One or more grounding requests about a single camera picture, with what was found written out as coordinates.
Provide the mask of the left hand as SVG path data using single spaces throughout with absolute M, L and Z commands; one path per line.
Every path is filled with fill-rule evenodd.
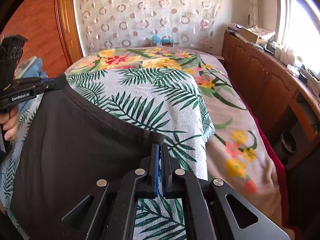
M 13 141 L 16 138 L 18 120 L 18 106 L 14 106 L 9 113 L 1 113 L 0 124 L 3 125 L 5 141 Z

